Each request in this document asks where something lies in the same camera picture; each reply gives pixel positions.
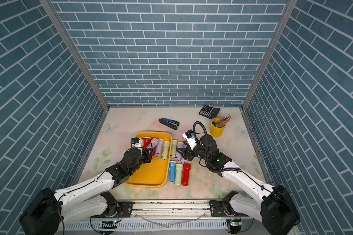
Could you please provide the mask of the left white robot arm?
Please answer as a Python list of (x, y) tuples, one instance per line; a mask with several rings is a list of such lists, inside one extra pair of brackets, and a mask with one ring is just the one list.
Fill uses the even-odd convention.
[(59, 190), (45, 188), (29, 203), (19, 222), (26, 235), (54, 235), (59, 228), (117, 207), (110, 190), (126, 182), (142, 164), (152, 161), (152, 149), (129, 148), (121, 161), (99, 176)]

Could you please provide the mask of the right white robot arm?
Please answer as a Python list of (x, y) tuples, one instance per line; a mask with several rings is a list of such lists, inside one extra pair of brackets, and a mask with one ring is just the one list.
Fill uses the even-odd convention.
[(228, 214), (244, 213), (262, 222), (272, 235), (287, 235), (300, 223), (300, 215), (285, 187), (274, 187), (247, 173), (230, 157), (219, 151), (211, 135), (197, 138), (188, 131), (182, 136), (185, 139), (184, 144), (187, 145), (186, 148), (180, 149), (184, 159), (203, 159), (209, 171), (234, 183), (249, 195), (244, 197), (237, 192), (230, 192), (223, 199)]

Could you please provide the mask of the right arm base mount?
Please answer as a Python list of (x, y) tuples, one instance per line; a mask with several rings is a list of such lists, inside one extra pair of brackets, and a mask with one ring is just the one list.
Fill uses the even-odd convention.
[(222, 199), (210, 200), (208, 202), (211, 217), (247, 216), (243, 211), (236, 211), (231, 205), (235, 199), (247, 199), (237, 191), (231, 191)]

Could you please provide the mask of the red flashlight white logo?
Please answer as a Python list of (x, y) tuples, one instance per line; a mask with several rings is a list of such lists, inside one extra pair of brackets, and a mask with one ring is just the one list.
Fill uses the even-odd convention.
[(143, 147), (144, 147), (144, 148), (147, 148), (147, 147), (150, 145), (151, 138), (150, 138), (150, 137), (144, 137), (144, 138), (143, 138), (143, 142), (144, 142)]

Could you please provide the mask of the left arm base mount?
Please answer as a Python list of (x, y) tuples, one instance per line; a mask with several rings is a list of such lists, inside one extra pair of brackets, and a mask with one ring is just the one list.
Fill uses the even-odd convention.
[(110, 192), (101, 193), (100, 196), (105, 199), (107, 207), (101, 214), (92, 216), (93, 218), (116, 217), (121, 219), (131, 216), (134, 202), (117, 201)]

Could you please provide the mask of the red flashlight plain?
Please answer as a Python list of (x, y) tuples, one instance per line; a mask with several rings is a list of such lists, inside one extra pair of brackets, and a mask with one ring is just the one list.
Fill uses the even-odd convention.
[(183, 176), (182, 176), (182, 185), (183, 186), (188, 186), (189, 185), (189, 173), (191, 170), (191, 165), (188, 163), (185, 163), (183, 165)]

